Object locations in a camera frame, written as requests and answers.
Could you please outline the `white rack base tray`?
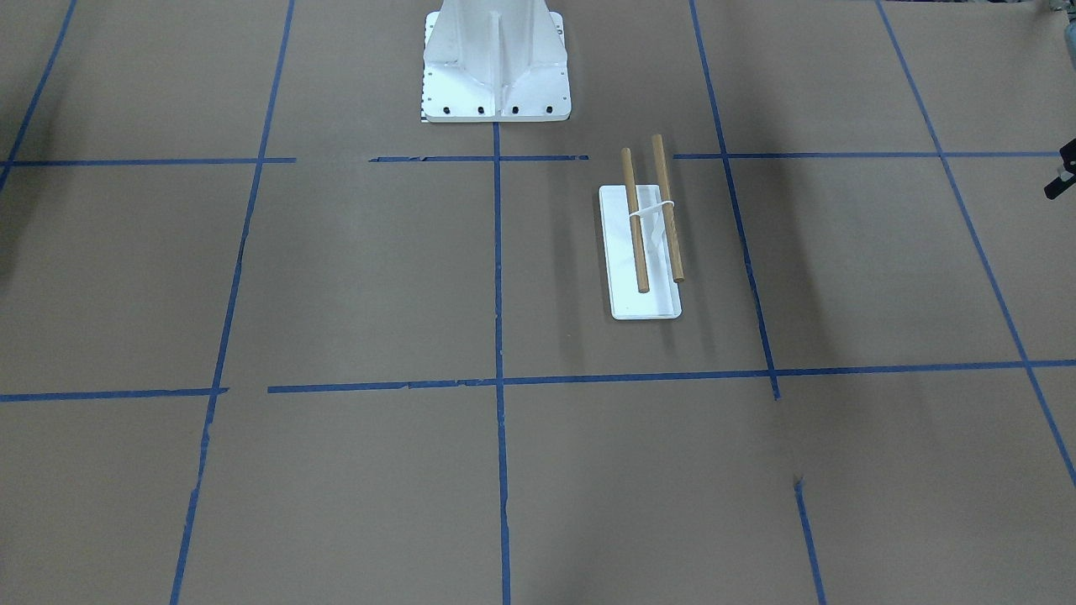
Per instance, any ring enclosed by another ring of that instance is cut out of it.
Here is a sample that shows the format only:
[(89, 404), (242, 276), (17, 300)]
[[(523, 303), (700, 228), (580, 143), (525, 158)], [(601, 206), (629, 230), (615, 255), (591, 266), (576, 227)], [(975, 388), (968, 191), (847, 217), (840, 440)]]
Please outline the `white rack base tray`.
[(635, 212), (629, 211), (624, 185), (603, 185), (597, 192), (612, 318), (677, 320), (683, 302), (672, 272), (666, 221), (675, 203), (660, 194), (657, 184), (636, 187)]

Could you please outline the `wooden rack upper bar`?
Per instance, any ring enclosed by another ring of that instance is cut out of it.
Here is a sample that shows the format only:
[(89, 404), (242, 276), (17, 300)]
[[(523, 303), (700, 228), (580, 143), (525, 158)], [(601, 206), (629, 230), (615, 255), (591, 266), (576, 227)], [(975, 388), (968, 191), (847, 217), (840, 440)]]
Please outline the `wooden rack upper bar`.
[(672, 188), (670, 187), (668, 153), (661, 133), (654, 133), (651, 137), (651, 146), (654, 160), (656, 160), (657, 185), (662, 202), (662, 221), (664, 221), (665, 226), (672, 282), (680, 284), (684, 283), (686, 276), (675, 214), (675, 202), (672, 201)]

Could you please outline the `wooden rack bar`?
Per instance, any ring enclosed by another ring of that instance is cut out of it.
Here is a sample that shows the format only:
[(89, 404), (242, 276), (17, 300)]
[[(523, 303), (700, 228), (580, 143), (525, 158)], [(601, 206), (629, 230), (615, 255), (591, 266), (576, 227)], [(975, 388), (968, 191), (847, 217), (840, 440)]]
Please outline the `wooden rack bar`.
[(670, 187), (668, 153), (661, 133), (654, 133), (651, 137), (651, 146), (654, 160), (656, 160), (657, 185), (662, 202), (662, 221), (664, 221), (665, 226), (672, 282), (680, 284), (684, 283), (686, 276), (675, 214), (675, 202), (672, 201), (672, 188)]
[(641, 211), (641, 206), (639, 206), (633, 153), (631, 153), (631, 147), (621, 149), (621, 167), (622, 175), (624, 177), (627, 210), (629, 210), (631, 254), (633, 254), (636, 289), (641, 294), (646, 294), (646, 292), (650, 291), (650, 282), (648, 264), (646, 263), (641, 216), (638, 214), (638, 212)]

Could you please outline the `wooden rack lower bar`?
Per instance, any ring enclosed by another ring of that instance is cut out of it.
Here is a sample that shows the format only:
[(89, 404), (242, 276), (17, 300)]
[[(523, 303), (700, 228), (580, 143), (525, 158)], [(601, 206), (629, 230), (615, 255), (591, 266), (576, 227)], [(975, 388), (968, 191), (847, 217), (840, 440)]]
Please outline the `wooden rack lower bar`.
[(627, 210), (629, 210), (631, 254), (633, 254), (636, 289), (641, 294), (646, 294), (646, 292), (650, 291), (650, 282), (648, 264), (646, 263), (641, 216), (638, 214), (638, 212), (641, 211), (641, 206), (639, 206), (633, 153), (631, 153), (631, 147), (621, 149), (621, 167), (622, 175), (624, 177)]

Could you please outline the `white pedestal column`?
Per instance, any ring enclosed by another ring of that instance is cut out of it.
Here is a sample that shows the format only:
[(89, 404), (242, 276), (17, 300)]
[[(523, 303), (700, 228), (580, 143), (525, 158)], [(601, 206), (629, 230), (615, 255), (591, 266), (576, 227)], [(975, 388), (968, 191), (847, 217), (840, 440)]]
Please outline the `white pedestal column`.
[(572, 115), (565, 24), (546, 1), (445, 1), (425, 17), (420, 118), (541, 123)]

